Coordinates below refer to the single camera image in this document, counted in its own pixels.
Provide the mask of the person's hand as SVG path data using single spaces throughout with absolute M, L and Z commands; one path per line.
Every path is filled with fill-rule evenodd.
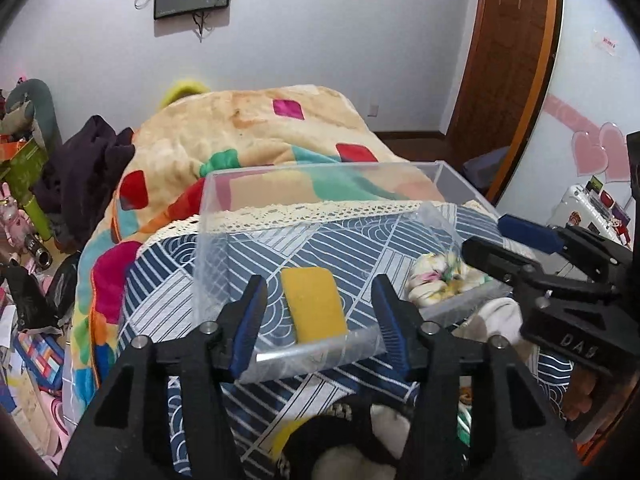
M 570 384 L 563 396 L 562 411 L 567 420 L 576 420 L 592 408 L 591 393 L 597 383 L 597 376 L 578 365 L 570 375 Z

